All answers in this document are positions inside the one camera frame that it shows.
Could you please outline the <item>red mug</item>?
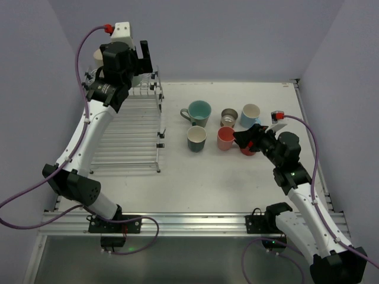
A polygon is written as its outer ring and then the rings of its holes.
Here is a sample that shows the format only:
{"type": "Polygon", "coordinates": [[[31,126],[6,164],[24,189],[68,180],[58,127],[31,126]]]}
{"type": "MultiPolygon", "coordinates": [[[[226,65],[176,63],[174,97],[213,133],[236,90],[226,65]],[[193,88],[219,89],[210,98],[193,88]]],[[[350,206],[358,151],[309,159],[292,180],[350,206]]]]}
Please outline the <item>red mug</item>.
{"type": "Polygon", "coordinates": [[[250,151],[249,147],[244,148],[244,149],[240,149],[240,152],[241,152],[242,154],[244,154],[245,156],[253,156],[253,155],[256,154],[255,151],[250,151]]]}

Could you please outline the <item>light blue patterned cup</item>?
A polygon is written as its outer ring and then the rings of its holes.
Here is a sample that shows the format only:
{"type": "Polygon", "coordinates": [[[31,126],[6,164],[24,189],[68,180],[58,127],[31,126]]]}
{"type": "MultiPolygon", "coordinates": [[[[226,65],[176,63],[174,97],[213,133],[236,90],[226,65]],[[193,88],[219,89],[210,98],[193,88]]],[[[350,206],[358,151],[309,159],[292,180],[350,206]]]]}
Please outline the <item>light blue patterned cup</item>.
{"type": "Polygon", "coordinates": [[[246,104],[241,112],[240,124],[243,128],[251,128],[254,124],[261,124],[259,116],[261,111],[255,104],[246,104]]]}

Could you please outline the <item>pink tumbler cup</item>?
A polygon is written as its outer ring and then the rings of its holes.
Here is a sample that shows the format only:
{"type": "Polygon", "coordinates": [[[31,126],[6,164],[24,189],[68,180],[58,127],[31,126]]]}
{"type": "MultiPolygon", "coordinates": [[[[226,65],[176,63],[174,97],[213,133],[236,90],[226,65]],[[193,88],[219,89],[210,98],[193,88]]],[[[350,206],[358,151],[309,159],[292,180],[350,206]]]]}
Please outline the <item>pink tumbler cup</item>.
{"type": "Polygon", "coordinates": [[[217,147],[222,151],[228,151],[231,149],[235,140],[233,134],[234,129],[232,127],[223,126],[217,133],[217,147]]]}

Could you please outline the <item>dark green mug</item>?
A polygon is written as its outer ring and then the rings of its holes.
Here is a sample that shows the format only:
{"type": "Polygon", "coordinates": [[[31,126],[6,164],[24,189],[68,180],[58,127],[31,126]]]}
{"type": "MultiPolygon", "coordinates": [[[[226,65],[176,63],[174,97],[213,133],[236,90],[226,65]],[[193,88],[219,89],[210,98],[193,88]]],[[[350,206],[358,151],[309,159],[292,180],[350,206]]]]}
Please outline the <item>dark green mug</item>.
{"type": "Polygon", "coordinates": [[[195,125],[187,131],[188,148],[194,153],[198,153],[204,148],[206,139],[207,132],[203,127],[195,125]]]}

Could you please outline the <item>sage green mug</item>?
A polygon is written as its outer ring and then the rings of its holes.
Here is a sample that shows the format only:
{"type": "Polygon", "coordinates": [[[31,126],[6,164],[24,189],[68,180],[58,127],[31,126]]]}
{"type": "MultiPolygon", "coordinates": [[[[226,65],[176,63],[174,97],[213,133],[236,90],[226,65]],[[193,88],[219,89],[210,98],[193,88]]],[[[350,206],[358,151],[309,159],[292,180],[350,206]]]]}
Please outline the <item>sage green mug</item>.
{"type": "Polygon", "coordinates": [[[188,108],[181,109],[180,115],[192,124],[205,127],[211,115],[211,105],[206,101],[197,100],[190,103],[188,108]]]}

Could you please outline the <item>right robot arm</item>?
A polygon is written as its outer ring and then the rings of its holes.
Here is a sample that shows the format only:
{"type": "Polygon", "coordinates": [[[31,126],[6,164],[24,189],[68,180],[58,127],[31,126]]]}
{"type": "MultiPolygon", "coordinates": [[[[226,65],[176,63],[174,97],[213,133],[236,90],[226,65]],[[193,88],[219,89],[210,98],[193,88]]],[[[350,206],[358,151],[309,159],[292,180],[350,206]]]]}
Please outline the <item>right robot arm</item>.
{"type": "Polygon", "coordinates": [[[260,151],[275,166],[275,182],[303,217],[299,223],[285,202],[268,206],[265,212],[268,225],[289,237],[305,257],[313,282],[360,283],[366,253],[344,236],[312,190],[313,180],[299,161],[299,138],[287,131],[276,135],[272,127],[259,124],[233,136],[242,150],[260,151]]]}

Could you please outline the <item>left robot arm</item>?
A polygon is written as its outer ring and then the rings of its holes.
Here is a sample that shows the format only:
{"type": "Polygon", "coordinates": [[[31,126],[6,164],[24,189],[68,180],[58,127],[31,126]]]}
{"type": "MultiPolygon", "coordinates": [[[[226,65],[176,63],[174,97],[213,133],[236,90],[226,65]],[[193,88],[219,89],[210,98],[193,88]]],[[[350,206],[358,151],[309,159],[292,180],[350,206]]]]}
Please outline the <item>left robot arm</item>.
{"type": "Polygon", "coordinates": [[[140,46],[142,58],[120,41],[100,46],[103,64],[85,91],[85,107],[78,126],[65,152],[42,171],[56,194],[107,220],[115,219],[120,207],[101,192],[98,181],[89,178],[90,166],[105,130],[129,96],[133,79],[153,71],[147,41],[141,41],[140,46]]]}

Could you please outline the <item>metal dish rack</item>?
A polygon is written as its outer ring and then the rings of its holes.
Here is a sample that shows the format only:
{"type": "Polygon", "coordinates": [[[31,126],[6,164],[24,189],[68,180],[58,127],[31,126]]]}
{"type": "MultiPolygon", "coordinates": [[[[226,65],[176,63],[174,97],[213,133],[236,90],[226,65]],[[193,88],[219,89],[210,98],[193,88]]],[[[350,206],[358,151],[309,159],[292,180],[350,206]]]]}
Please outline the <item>metal dish rack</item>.
{"type": "Polygon", "coordinates": [[[164,98],[159,68],[142,75],[102,136],[90,174],[130,169],[160,172],[159,150],[165,147],[166,131],[162,122],[164,98]]]}

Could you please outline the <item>light green tumbler cup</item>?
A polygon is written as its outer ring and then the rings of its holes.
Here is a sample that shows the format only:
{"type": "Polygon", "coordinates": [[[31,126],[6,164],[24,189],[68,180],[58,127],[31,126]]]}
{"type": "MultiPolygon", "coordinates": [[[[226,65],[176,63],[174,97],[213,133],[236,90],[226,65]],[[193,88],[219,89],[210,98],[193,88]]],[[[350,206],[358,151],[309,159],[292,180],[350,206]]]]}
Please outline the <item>light green tumbler cup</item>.
{"type": "Polygon", "coordinates": [[[131,87],[132,88],[136,87],[138,84],[141,83],[142,79],[143,79],[142,75],[133,76],[133,78],[131,80],[131,87]]]}

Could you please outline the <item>beige tumbler cup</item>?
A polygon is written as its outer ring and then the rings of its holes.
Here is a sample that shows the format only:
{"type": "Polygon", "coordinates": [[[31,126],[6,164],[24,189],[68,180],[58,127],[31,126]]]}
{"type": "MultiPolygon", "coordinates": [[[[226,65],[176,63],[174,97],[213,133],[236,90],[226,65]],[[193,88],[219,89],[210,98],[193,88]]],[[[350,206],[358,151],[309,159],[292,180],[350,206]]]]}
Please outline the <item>beige tumbler cup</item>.
{"type": "Polygon", "coordinates": [[[101,53],[100,49],[96,49],[94,51],[93,58],[94,58],[96,68],[103,66],[103,57],[102,57],[102,53],[101,53]]]}

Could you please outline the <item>aluminium rail frame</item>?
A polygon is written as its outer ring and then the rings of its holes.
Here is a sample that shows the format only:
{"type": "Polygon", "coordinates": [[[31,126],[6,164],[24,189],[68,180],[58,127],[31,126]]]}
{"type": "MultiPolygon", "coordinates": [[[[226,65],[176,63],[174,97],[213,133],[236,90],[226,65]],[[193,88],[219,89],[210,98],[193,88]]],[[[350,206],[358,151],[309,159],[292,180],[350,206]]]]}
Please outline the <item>aluminium rail frame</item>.
{"type": "MultiPolygon", "coordinates": [[[[240,256],[256,238],[245,217],[268,205],[286,202],[303,223],[297,207],[275,183],[272,163],[263,155],[245,156],[237,146],[217,147],[222,110],[259,107],[263,125],[271,112],[302,117],[298,87],[291,82],[163,82],[162,122],[166,129],[159,150],[158,173],[152,169],[96,172],[101,192],[125,215],[141,215],[139,233],[118,235],[125,242],[118,255],[103,251],[101,235],[88,231],[88,213],[60,198],[57,210],[38,231],[25,283],[242,283],[240,256]],[[206,101],[211,115],[204,148],[188,148],[191,123],[180,115],[189,104],[206,101]]],[[[269,257],[261,244],[250,248],[246,270],[258,283],[311,283],[308,262],[301,268],[269,257]]]]}

